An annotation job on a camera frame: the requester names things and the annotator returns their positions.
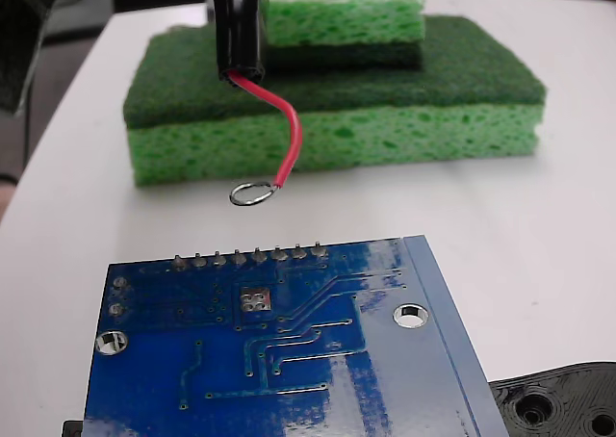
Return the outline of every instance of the metal ring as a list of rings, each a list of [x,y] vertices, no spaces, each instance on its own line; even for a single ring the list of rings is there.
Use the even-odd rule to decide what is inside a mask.
[[[244,190],[255,189],[255,188],[263,188],[267,187],[269,190],[263,193],[261,196],[257,196],[253,199],[239,199],[238,193],[243,192]],[[235,189],[231,191],[229,194],[229,199],[236,206],[254,206],[255,204],[259,204],[264,202],[266,199],[270,198],[274,193],[278,191],[278,187],[272,185],[270,182],[248,182],[246,184],[238,185]]]

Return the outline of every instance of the blue circuit board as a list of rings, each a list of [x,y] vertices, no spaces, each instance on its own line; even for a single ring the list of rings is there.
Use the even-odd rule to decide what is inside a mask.
[[[416,237],[111,265],[82,435],[507,434]]]

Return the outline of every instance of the mounting hole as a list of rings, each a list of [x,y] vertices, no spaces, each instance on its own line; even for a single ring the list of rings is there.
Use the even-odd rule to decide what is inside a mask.
[[[128,347],[128,337],[121,331],[105,331],[96,337],[94,348],[102,355],[118,355]]]
[[[616,430],[616,423],[611,416],[599,415],[595,418],[591,424],[593,432],[597,435],[614,435]]]
[[[552,403],[538,394],[530,394],[516,404],[516,413],[528,425],[544,423],[552,416],[552,412]]]
[[[421,328],[427,319],[427,310],[421,305],[404,304],[394,311],[394,321],[403,328]]]

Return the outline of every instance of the table surface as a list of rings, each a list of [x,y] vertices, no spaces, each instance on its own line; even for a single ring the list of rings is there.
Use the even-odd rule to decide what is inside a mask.
[[[148,39],[203,6],[115,16],[0,225],[3,435],[81,419],[107,266],[426,234],[489,380],[616,361],[616,5],[427,0],[510,47],[549,88],[533,157],[293,175],[232,206],[236,181],[134,188],[122,102]]]

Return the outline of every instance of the green scouring pad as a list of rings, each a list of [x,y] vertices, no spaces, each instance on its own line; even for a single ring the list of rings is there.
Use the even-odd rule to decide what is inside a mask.
[[[472,21],[428,17],[423,70],[270,73],[299,111],[295,170],[531,154],[545,88]],[[155,37],[124,105],[138,185],[274,174],[286,118],[218,80],[214,26]]]
[[[269,0],[268,69],[417,65],[423,8],[424,0]]]

